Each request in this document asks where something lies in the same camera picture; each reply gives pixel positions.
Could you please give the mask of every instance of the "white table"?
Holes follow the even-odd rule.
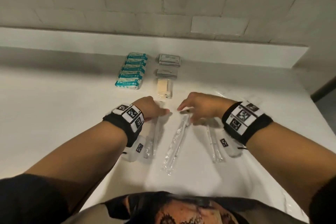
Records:
[[[101,75],[0,68],[0,178],[25,171],[57,146],[100,122],[119,103],[155,97],[156,64],[149,64],[140,90],[124,90],[114,86],[120,57],[110,57],[109,62],[95,64],[96,68],[108,66],[115,71]],[[260,98],[260,107],[275,121],[336,152],[335,135],[290,70],[184,61],[174,82],[173,98],[166,100],[165,107],[172,115],[164,125],[157,157],[152,163],[119,159],[84,208],[127,193],[166,190],[255,198],[305,220],[297,205],[285,209],[283,189],[248,151],[241,158],[225,156],[224,163],[213,164],[204,127],[190,128],[173,174],[161,171],[180,123],[178,105],[191,91],[216,94],[216,90]]]

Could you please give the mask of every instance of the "black wristband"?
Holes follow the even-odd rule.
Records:
[[[257,106],[249,102],[234,103],[222,117],[225,131],[238,142],[246,145],[260,129],[273,122]]]
[[[142,130],[144,117],[142,112],[133,105],[123,104],[103,117],[103,120],[121,128],[127,136],[126,147],[132,147]]]

